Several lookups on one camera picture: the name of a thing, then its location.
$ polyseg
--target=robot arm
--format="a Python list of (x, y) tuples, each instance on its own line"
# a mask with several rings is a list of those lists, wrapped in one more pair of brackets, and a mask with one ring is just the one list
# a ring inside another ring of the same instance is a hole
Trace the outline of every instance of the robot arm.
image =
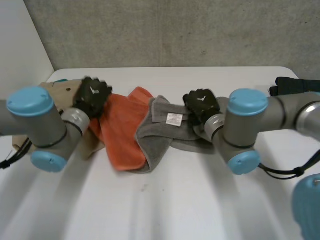
[(229, 99), (213, 99), (211, 91), (201, 89), (184, 96), (236, 175), (250, 173), (261, 163), (254, 149), (258, 133), (292, 129), (320, 141), (320, 95), (316, 92), (266, 97), (258, 90), (238, 89)]
[(26, 87), (0, 101), (0, 135), (27, 135), (36, 146), (32, 163), (47, 172), (60, 172), (76, 149), (90, 120), (99, 117), (112, 88), (85, 78), (73, 106), (60, 116), (42, 87)]

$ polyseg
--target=wall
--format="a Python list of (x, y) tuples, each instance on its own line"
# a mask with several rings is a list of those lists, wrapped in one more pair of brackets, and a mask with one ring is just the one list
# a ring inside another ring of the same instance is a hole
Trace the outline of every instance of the wall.
[(23, 0), (0, 1), (0, 99), (54, 72)]
[(56, 70), (283, 66), (320, 79), (319, 0), (24, 0)]

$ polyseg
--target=tabletop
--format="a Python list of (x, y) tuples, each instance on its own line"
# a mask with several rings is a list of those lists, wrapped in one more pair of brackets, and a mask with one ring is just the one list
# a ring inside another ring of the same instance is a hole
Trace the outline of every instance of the tabletop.
[[(191, 90), (228, 97), (239, 88), (268, 95), (284, 67), (62, 69), (49, 79), (98, 77), (127, 96), (135, 87), (172, 104)], [(255, 148), (271, 168), (302, 166), (319, 148), (297, 132), (260, 133)], [(11, 138), (0, 138), (0, 157)], [(305, 176), (316, 174), (320, 166)], [(6, 240), (301, 240), (291, 194), (299, 179), (280, 181), (262, 170), (233, 175), (218, 154), (170, 148), (148, 174), (116, 172), (105, 149), (91, 159), (77, 151), (60, 173), (36, 169), (26, 156), (0, 173), (0, 237)]]

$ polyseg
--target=blue cap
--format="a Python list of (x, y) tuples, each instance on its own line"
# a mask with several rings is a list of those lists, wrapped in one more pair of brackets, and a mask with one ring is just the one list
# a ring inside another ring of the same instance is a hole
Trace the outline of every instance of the blue cap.
[(228, 167), (236, 175), (248, 174), (261, 163), (259, 153), (255, 150), (246, 151), (230, 159)]
[(238, 116), (254, 116), (262, 113), (268, 106), (266, 95), (254, 89), (242, 88), (230, 95), (227, 109)]
[(66, 81), (68, 81), (68, 79), (60, 79), (58, 81), (55, 81), (55, 83), (63, 83), (63, 82), (66, 82)]
[(307, 176), (295, 186), (292, 194), (292, 211), (305, 240), (319, 239), (319, 201), (320, 174)]
[(31, 155), (32, 164), (49, 173), (61, 172), (67, 165), (67, 160), (47, 151), (35, 151)]
[(54, 101), (43, 87), (31, 86), (16, 91), (6, 101), (7, 109), (20, 117), (37, 117), (49, 112)]

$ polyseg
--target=orange towel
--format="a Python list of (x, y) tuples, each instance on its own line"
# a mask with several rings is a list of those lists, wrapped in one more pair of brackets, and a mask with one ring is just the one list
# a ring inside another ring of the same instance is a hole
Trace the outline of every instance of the orange towel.
[(140, 169), (146, 163), (135, 134), (148, 113), (152, 97), (142, 87), (134, 89), (128, 97), (111, 94), (101, 118), (90, 123), (91, 130), (104, 142), (110, 162), (118, 171)]

